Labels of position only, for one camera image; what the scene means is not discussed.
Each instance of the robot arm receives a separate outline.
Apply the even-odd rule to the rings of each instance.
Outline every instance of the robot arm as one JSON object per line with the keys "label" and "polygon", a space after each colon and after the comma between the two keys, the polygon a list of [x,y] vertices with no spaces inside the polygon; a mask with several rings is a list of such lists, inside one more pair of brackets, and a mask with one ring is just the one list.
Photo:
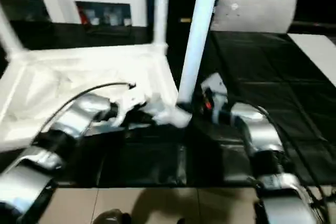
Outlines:
{"label": "robot arm", "polygon": [[113,119],[110,127],[118,127],[134,108],[156,124],[186,127],[191,119],[189,113],[166,105],[158,95],[147,100],[135,86],[115,103],[93,93],[82,95],[1,174],[0,222],[37,223],[57,187],[54,178],[67,165],[92,122]]}
{"label": "robot arm", "polygon": [[115,116],[108,98],[88,93],[78,98],[0,177],[2,223],[36,223],[46,209],[53,179],[69,161],[93,121]]}
{"label": "robot arm", "polygon": [[258,181],[256,222],[317,223],[279,134],[265,116],[267,112],[250,104],[229,103],[227,90],[218,74],[203,82],[202,89],[212,121],[235,127],[243,137],[253,176]]}

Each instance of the glass cabinet door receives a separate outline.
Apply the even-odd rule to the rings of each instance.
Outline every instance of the glass cabinet door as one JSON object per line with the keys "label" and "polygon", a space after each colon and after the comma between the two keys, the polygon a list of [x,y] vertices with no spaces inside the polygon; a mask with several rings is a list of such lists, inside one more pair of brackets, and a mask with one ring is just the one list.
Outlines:
{"label": "glass cabinet door", "polygon": [[51,22],[43,0],[0,0],[10,21]]}
{"label": "glass cabinet door", "polygon": [[132,26],[129,4],[76,1],[76,7],[84,25]]}

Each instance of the red component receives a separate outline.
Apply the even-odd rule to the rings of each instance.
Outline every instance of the red component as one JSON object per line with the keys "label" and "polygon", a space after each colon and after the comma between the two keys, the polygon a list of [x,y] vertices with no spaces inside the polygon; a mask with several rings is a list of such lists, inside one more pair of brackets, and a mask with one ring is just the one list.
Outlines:
{"label": "red component", "polygon": [[212,105],[210,102],[205,102],[205,106],[208,110],[211,110],[212,109]]}
{"label": "red component", "polygon": [[87,18],[87,16],[85,15],[84,11],[82,10],[82,8],[78,7],[78,12],[79,12],[79,17],[80,17],[80,21],[83,25],[86,25],[89,23],[89,19]]}

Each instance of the black joint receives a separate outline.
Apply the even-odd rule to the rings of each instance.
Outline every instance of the black joint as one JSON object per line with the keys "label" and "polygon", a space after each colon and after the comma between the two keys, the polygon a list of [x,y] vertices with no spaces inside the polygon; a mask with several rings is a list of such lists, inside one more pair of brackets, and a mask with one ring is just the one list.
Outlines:
{"label": "black joint", "polygon": [[263,175],[291,173],[294,174],[293,163],[284,152],[262,151],[250,158],[254,177]]}
{"label": "black joint", "polygon": [[133,89],[133,88],[135,88],[136,86],[137,86],[136,83],[135,83],[135,84],[131,84],[131,83],[128,84],[129,89]]}
{"label": "black joint", "polygon": [[56,153],[64,161],[67,161],[75,151],[77,141],[62,131],[49,130],[40,133],[34,140],[33,145]]}
{"label": "black joint", "polygon": [[118,115],[118,105],[116,103],[110,104],[110,111],[101,119],[102,121],[107,121],[110,118],[116,118]]}
{"label": "black joint", "polygon": [[219,112],[218,121],[220,123],[230,125],[231,124],[231,109],[235,103],[227,102],[223,105],[222,110]]}

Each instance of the silver robot arm segment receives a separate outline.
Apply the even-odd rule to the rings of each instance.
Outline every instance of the silver robot arm segment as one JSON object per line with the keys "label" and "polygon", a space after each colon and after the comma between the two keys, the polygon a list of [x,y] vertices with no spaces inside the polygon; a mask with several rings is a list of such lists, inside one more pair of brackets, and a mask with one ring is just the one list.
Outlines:
{"label": "silver robot arm segment", "polygon": [[229,124],[241,133],[253,176],[258,181],[256,222],[262,224],[313,224],[317,219],[306,192],[295,175],[275,125],[261,107],[228,100],[219,74],[202,83],[213,123]]}
{"label": "silver robot arm segment", "polygon": [[37,136],[0,176],[2,223],[36,223],[56,189],[57,171],[67,164],[91,123],[114,111],[108,98],[88,93]]}

